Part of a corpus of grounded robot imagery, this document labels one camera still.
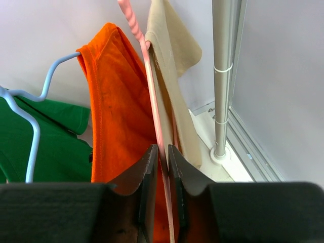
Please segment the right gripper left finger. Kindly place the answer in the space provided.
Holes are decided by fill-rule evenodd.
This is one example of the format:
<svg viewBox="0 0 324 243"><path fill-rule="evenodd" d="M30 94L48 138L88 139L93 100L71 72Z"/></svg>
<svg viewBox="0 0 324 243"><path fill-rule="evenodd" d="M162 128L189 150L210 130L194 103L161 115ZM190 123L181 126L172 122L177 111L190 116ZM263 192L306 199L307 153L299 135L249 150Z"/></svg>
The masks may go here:
<svg viewBox="0 0 324 243"><path fill-rule="evenodd" d="M107 242L153 242L158 147L110 181Z"/></svg>

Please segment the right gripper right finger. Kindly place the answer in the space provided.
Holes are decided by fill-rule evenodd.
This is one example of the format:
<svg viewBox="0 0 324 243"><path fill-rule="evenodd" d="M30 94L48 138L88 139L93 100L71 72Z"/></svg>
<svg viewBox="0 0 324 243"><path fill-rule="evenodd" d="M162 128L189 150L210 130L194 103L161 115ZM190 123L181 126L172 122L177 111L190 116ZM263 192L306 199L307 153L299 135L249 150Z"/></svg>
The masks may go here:
<svg viewBox="0 0 324 243"><path fill-rule="evenodd" d="M216 184L168 146L175 242L219 242L212 191Z"/></svg>

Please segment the beige t shirt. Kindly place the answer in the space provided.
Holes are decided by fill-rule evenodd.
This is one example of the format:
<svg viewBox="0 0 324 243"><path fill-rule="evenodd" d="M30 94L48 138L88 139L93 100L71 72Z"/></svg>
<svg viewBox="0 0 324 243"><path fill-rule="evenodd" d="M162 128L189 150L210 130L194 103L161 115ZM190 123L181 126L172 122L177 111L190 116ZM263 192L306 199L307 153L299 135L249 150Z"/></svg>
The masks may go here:
<svg viewBox="0 0 324 243"><path fill-rule="evenodd" d="M194 167L202 165L199 139L178 79L202 56L202 50L169 1L152 1L145 34L164 146L177 144Z"/></svg>

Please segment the pink hanger of beige shirt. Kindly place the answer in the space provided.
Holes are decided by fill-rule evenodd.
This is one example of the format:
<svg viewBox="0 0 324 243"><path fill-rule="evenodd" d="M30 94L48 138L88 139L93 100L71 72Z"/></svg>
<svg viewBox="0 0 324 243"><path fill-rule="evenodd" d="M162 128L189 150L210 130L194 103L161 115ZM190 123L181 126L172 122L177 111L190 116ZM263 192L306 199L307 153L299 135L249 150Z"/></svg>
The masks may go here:
<svg viewBox="0 0 324 243"><path fill-rule="evenodd" d="M167 206L170 242L174 242L175 237L174 237L174 224L173 224L173 214L172 214L172 206L171 206L169 170L168 170L168 162L166 159L161 122L160 122L160 117L158 112L157 98L156 98L156 93L154 88L154 80L152 76L153 73L152 73L152 68L150 63L149 52L148 52L150 43L147 42L144 38L144 34L142 33L139 27L138 21L136 19L136 15L131 7L130 1L118 0L118 4L121 11L125 15L125 18L127 19L132 34L140 44L142 56L144 59L144 66L146 71L148 90L149 90L149 96L151 102L151 110L152 110L152 115L154 120L155 134L156 134L157 145L160 154L160 164L161 164L161 171L162 171L164 192L165 192L165 199L166 199L166 206Z"/></svg>

